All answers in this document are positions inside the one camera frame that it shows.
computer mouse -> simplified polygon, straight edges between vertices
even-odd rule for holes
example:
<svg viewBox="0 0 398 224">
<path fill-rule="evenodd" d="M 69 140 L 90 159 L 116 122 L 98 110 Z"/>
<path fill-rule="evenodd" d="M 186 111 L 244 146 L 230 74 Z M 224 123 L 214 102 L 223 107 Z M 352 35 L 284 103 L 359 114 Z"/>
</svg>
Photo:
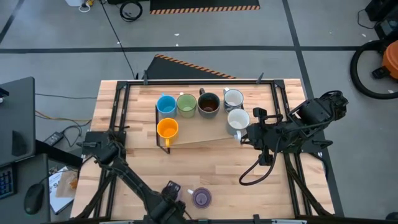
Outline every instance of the computer mouse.
<svg viewBox="0 0 398 224">
<path fill-rule="evenodd" d="M 42 208 L 43 196 L 43 184 L 34 184 L 30 186 L 29 189 L 27 189 L 24 200 L 25 212 L 29 215 L 36 214 Z"/>
</svg>

computer monitor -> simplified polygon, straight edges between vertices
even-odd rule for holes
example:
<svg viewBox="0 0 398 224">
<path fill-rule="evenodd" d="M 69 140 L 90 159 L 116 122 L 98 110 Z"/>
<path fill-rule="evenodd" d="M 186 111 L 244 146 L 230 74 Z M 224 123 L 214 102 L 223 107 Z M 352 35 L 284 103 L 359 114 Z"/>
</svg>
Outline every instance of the computer monitor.
<svg viewBox="0 0 398 224">
<path fill-rule="evenodd" d="M 0 84 L 9 96 L 0 103 L 0 167 L 35 155 L 35 80 Z"/>
</svg>

gray floor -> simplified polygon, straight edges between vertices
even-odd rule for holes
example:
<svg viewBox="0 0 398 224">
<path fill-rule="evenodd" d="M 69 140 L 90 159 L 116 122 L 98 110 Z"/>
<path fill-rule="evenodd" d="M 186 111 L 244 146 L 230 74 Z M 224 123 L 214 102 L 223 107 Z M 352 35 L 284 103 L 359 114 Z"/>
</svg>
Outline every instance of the gray floor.
<svg viewBox="0 0 398 224">
<path fill-rule="evenodd" d="M 293 46 L 282 0 L 259 0 L 261 10 L 197 14 L 149 15 L 149 3 L 136 22 L 120 19 L 116 6 L 106 5 L 109 18 L 125 47 L 175 47 L 219 45 Z M 373 30 L 356 23 L 356 13 L 369 0 L 289 0 L 301 46 L 356 46 L 377 39 Z M 0 30 L 17 0 L 0 1 Z M 371 25 L 363 14 L 362 22 Z M 0 49 L 119 47 L 111 26 L 97 3 L 80 13 L 64 0 L 25 0 Z M 129 52 L 135 72 L 142 74 L 155 54 L 205 66 L 239 78 L 302 78 L 294 51 L 184 51 Z M 358 93 L 349 77 L 353 52 L 303 52 L 315 96 L 341 90 L 349 100 L 347 116 L 326 131 L 336 182 L 347 217 L 384 218 L 397 211 L 398 152 L 397 102 L 377 101 Z M 385 80 L 377 83 L 369 71 L 380 59 L 366 54 L 359 72 L 373 90 L 398 91 Z M 0 83 L 33 76 L 36 92 L 68 96 L 96 96 L 100 80 L 132 78 L 122 53 L 0 54 Z M 94 100 L 36 97 L 36 109 L 49 115 L 90 119 Z M 71 125 L 66 121 L 37 119 L 37 139 Z M 70 130 L 70 138 L 77 133 Z M 65 142 L 59 147 L 66 151 Z M 68 217 L 70 208 L 54 220 Z"/>
</svg>

keyboard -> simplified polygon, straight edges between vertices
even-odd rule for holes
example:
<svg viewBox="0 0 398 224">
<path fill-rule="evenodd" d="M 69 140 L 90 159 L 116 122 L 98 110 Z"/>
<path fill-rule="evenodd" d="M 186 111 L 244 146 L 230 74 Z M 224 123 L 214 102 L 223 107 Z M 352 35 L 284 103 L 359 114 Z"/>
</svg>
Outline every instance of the keyboard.
<svg viewBox="0 0 398 224">
<path fill-rule="evenodd" d="M 0 200 L 17 193 L 14 164 L 0 167 Z"/>
</svg>

wooden table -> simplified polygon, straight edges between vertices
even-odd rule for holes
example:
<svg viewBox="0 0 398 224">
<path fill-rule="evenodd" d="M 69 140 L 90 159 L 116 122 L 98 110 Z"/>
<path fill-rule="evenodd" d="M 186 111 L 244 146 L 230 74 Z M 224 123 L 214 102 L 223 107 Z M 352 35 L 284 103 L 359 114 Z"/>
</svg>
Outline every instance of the wooden table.
<svg viewBox="0 0 398 224">
<path fill-rule="evenodd" d="M 305 100 L 301 82 L 299 79 L 284 81 L 290 109 L 295 108 Z M 117 81 L 101 82 L 91 124 L 92 131 L 106 131 L 109 128 L 116 83 Z M 251 116 L 252 109 L 257 106 L 267 109 L 269 114 L 275 113 L 271 91 L 260 86 L 262 85 L 234 86 L 243 92 L 245 110 Z M 223 95 L 224 85 L 201 87 L 205 87 L 207 91 L 216 93 L 218 96 Z M 237 141 L 224 139 L 176 146 L 173 147 L 170 155 L 156 146 L 155 102 L 161 93 L 178 96 L 181 91 L 197 95 L 198 86 L 131 87 L 126 117 L 126 125 L 130 126 L 126 129 L 126 160 L 130 168 L 156 191 L 161 191 L 169 180 L 180 184 L 183 189 L 182 200 L 187 204 L 187 212 L 195 219 L 252 219 L 253 214 L 259 214 L 260 218 L 293 218 L 282 155 L 278 156 L 274 170 L 265 181 L 245 187 L 239 185 L 238 178 L 255 162 L 260 153 L 251 146 L 241 146 Z M 301 160 L 308 188 L 324 208 L 333 213 L 322 163 L 308 154 L 302 154 Z M 246 176 L 245 181 L 259 178 L 267 169 L 268 167 L 256 167 L 250 175 Z M 81 169 L 72 217 L 84 209 L 96 192 L 100 172 L 98 165 L 92 161 L 88 161 Z M 195 208 L 187 193 L 187 189 L 198 187 L 208 188 L 213 195 L 212 203 L 207 209 Z M 302 194 L 297 186 L 296 189 L 300 211 L 303 214 Z M 108 197 L 103 198 L 101 215 L 105 214 Z M 142 220 L 145 214 L 141 200 L 118 179 L 112 219 Z"/>
</svg>

